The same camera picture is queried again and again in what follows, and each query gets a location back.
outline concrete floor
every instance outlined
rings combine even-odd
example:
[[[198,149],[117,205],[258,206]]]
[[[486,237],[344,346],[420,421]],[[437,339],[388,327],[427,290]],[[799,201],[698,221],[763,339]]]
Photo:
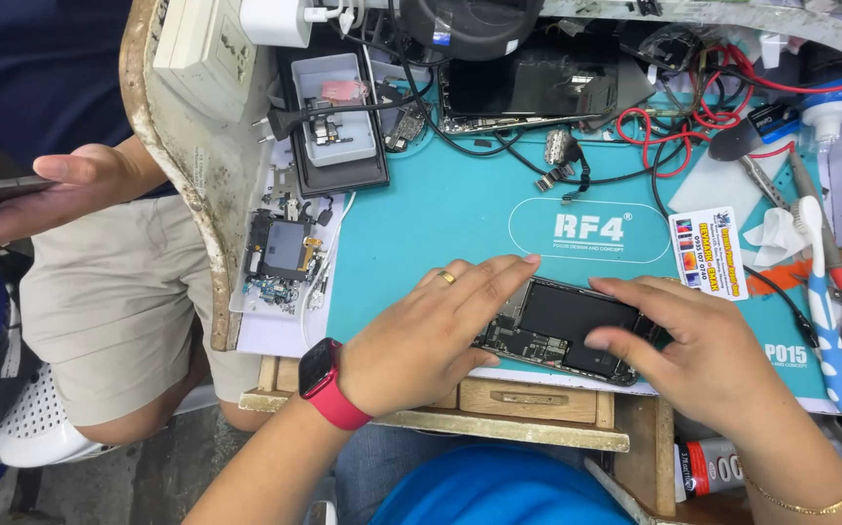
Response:
[[[176,525],[250,436],[216,406],[177,416],[142,443],[45,467],[35,508],[68,525]]]

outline apple watch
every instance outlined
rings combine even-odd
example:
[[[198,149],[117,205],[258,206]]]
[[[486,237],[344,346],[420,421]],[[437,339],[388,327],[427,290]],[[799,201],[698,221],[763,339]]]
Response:
[[[307,399],[335,427],[355,431],[372,416],[359,410],[340,391],[337,353],[342,345],[329,337],[314,345],[298,363],[298,395]]]

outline toothbrush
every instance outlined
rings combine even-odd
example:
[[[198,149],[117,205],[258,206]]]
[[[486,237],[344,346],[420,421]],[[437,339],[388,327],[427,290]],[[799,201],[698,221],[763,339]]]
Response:
[[[807,280],[807,301],[820,341],[820,369],[824,373],[826,394],[842,412],[842,338],[835,326],[833,304],[827,293],[826,261],[824,256],[824,213],[816,197],[797,199],[790,207],[793,226],[810,241],[813,264]]]

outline ring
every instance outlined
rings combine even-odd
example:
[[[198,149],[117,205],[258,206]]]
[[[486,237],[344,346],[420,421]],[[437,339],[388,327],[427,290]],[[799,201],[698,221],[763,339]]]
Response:
[[[443,280],[447,281],[447,284],[454,284],[454,282],[456,282],[456,278],[446,270],[440,270],[437,273],[437,275],[441,276]]]

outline hand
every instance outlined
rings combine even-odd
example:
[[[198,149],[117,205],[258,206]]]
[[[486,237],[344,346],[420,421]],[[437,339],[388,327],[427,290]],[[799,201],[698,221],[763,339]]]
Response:
[[[650,276],[590,285],[637,307],[674,342],[658,352],[629,331],[603,327],[584,343],[632,365],[688,418],[738,443],[786,411],[803,411],[733,303]]]
[[[538,269],[541,257],[501,255],[472,265],[456,260],[434,268],[346,343],[340,354],[340,389],[373,417],[434,403],[477,366],[498,358],[470,348],[512,293]]]
[[[59,184],[0,203],[0,246],[131,201],[164,182],[157,166],[149,176],[140,169],[143,158],[134,161],[129,154],[134,149],[148,155],[131,137],[116,149],[88,144],[70,155],[35,159],[35,173]]]

